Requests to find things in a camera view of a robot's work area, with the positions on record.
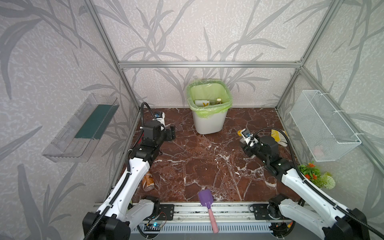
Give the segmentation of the white yellow label bottle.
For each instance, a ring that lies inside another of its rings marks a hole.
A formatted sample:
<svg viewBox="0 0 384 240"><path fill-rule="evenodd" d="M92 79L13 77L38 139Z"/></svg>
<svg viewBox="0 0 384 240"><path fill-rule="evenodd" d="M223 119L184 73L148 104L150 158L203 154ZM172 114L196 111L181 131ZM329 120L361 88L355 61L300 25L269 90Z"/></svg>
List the white yellow label bottle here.
<svg viewBox="0 0 384 240"><path fill-rule="evenodd" d="M195 105L197 107L207 107L210 105L209 100L195 100Z"/></svg>

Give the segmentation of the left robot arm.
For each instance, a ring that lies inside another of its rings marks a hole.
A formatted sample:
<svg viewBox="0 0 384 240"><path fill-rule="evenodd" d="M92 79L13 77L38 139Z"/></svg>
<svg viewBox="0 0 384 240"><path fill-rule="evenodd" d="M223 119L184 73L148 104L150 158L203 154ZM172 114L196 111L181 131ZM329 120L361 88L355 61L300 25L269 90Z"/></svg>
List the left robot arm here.
<svg viewBox="0 0 384 240"><path fill-rule="evenodd" d="M151 112L151 115L152 120L142 121L141 135L128 154L126 170L117 185L96 212L88 212L84 217L86 240L127 240L143 220L159 215L156 198L145 198L129 208L137 187L158 157L161 145L176 138L175 128L166 128L164 112Z"/></svg>

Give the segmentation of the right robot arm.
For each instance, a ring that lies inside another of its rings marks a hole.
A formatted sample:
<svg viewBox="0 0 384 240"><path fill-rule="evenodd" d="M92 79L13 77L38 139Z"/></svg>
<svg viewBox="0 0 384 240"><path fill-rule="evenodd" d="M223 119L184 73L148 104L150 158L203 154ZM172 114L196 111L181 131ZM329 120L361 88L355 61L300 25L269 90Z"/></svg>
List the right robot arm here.
<svg viewBox="0 0 384 240"><path fill-rule="evenodd" d="M249 130L238 131L241 147L249 157L257 157L277 180L298 194L313 210L310 211L284 195L270 200L281 216L302 225L322 240L368 240L370 233L384 235L368 225L366 216L358 209L350 210L332 199L299 170L292 156L280 157L279 145L271 136L258 136Z"/></svg>

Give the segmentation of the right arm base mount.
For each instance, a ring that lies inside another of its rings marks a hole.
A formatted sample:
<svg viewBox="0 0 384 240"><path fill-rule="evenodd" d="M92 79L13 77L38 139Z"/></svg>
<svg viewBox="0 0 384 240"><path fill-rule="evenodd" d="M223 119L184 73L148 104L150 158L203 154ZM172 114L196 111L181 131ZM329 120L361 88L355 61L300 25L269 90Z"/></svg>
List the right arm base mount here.
<svg viewBox="0 0 384 240"><path fill-rule="evenodd" d="M252 204L249 210L254 214L255 220L280 220L281 217L277 214L274 208L268 203Z"/></svg>

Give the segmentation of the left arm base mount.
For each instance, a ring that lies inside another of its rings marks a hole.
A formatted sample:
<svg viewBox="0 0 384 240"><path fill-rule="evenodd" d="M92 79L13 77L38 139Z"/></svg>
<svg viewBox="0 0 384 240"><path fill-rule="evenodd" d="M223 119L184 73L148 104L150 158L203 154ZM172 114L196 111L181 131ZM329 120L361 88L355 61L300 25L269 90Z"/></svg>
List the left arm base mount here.
<svg viewBox="0 0 384 240"><path fill-rule="evenodd" d="M172 221L175 213L175 205L160 204L157 213L157 216L147 217L145 221Z"/></svg>

